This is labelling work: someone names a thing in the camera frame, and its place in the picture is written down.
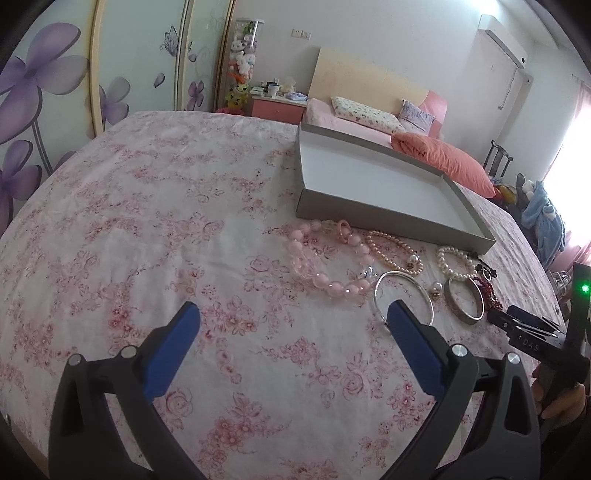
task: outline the clothing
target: clothing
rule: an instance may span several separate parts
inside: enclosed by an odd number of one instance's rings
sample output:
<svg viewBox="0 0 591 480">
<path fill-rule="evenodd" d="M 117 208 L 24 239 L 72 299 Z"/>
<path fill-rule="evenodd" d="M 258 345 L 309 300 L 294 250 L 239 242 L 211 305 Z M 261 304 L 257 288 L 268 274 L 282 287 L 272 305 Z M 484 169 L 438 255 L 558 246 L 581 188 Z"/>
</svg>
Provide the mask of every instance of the clothing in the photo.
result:
<svg viewBox="0 0 591 480">
<path fill-rule="evenodd" d="M 591 454 L 591 401 L 574 422 L 556 429 L 542 444 L 542 480 L 589 478 Z"/>
</svg>

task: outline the purple flower decal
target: purple flower decal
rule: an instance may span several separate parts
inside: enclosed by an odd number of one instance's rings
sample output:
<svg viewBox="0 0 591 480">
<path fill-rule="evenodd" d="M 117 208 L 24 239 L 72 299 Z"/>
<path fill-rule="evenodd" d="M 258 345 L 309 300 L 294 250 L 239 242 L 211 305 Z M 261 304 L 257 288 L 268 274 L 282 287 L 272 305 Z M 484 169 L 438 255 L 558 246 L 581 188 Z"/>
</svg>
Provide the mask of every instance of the purple flower decal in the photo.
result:
<svg viewBox="0 0 591 480">
<path fill-rule="evenodd" d="M 192 111 L 195 108 L 200 107 L 203 103 L 204 96 L 202 94 L 205 84 L 202 80 L 199 80 L 199 84 L 191 82 L 189 85 L 189 96 L 191 97 L 187 102 L 187 110 Z"/>
<path fill-rule="evenodd" d="M 64 163 L 66 163 L 66 160 L 69 160 L 70 157 L 74 156 L 76 152 L 75 151 L 69 151 L 64 153 L 61 158 L 60 161 L 57 163 L 56 167 L 53 169 L 54 171 L 56 171 L 58 168 L 60 168 Z"/>
<path fill-rule="evenodd" d="M 158 88 L 160 85 L 162 85 L 162 82 L 164 81 L 164 73 L 160 72 L 158 75 L 156 75 L 156 79 L 154 80 L 154 88 Z"/>
<path fill-rule="evenodd" d="M 100 113 L 103 118 L 103 128 L 105 127 L 105 120 L 108 120 L 111 125 L 115 125 L 127 117 L 129 105 L 121 100 L 127 96 L 130 90 L 131 85 L 123 77 L 114 79 L 107 88 L 106 94 L 103 87 L 99 85 Z"/>
<path fill-rule="evenodd" d="M 12 222 L 13 199 L 28 200 L 41 184 L 39 165 L 23 168 L 32 151 L 33 144 L 27 140 L 16 140 L 6 151 L 0 170 L 0 236 Z"/>
<path fill-rule="evenodd" d="M 178 33 L 173 25 L 170 26 L 170 32 L 164 33 L 164 43 L 160 45 L 160 50 L 166 48 L 166 51 L 173 57 L 178 54 Z"/>
<path fill-rule="evenodd" d="M 0 105 L 0 145 L 29 128 L 43 104 L 42 90 L 66 95 L 86 75 L 88 59 L 80 55 L 62 57 L 78 40 L 80 30 L 69 23 L 53 23 L 33 38 L 27 60 L 8 60 L 0 73 L 0 95 L 9 92 Z"/>
</svg>

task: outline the pink ring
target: pink ring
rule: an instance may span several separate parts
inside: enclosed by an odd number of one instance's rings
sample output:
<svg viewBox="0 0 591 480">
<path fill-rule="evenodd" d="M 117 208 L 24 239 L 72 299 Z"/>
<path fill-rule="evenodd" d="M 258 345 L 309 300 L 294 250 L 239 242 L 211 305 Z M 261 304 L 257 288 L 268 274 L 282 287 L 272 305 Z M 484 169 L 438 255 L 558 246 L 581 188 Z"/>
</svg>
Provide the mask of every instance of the pink ring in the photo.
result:
<svg viewBox="0 0 591 480">
<path fill-rule="evenodd" d="M 336 224 L 337 226 L 337 235 L 339 238 L 339 241 L 341 243 L 347 243 L 347 239 L 345 238 L 345 236 L 343 235 L 343 227 L 347 227 L 349 229 L 349 231 L 351 230 L 351 226 L 349 225 L 349 222 L 347 220 L 339 220 L 339 223 Z"/>
</svg>

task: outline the pink bead bracelet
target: pink bead bracelet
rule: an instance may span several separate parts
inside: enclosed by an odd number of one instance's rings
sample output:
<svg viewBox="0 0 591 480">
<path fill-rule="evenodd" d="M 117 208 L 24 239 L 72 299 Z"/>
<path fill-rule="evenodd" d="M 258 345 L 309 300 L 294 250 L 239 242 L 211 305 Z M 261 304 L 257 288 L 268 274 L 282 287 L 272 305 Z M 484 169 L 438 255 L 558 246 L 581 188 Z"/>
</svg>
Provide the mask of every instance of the pink bead bracelet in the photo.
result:
<svg viewBox="0 0 591 480">
<path fill-rule="evenodd" d="M 300 227 L 289 234 L 289 243 L 287 249 L 291 254 L 291 265 L 294 272 L 299 277 L 310 280 L 319 290 L 324 290 L 331 297 L 345 296 L 348 299 L 355 298 L 357 295 L 364 294 L 369 290 L 370 282 L 361 278 L 343 285 L 340 281 L 331 280 L 324 273 L 324 265 L 316 252 L 309 248 L 304 248 L 302 240 L 311 232 L 320 232 L 322 223 L 319 220 L 313 220 L 310 223 L 302 223 Z M 355 249 L 355 254 L 359 258 L 362 266 L 372 266 L 375 259 L 370 253 L 369 247 L 362 243 L 362 238 L 358 233 L 353 233 L 350 225 L 341 220 L 337 224 L 337 237 L 341 243 L 347 244 Z"/>
</svg>

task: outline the butterfly decal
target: butterfly decal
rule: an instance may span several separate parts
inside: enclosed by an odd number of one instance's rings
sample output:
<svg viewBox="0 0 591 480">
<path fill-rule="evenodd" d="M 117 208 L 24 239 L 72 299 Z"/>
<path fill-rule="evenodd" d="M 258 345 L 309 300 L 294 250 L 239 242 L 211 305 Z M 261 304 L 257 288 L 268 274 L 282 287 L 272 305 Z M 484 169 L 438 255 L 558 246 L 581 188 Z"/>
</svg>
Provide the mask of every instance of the butterfly decal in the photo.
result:
<svg viewBox="0 0 591 480">
<path fill-rule="evenodd" d="M 178 53 L 178 33 L 173 25 L 170 26 L 170 32 L 164 33 L 164 43 L 160 45 L 160 50 L 166 49 L 173 57 Z"/>
</svg>

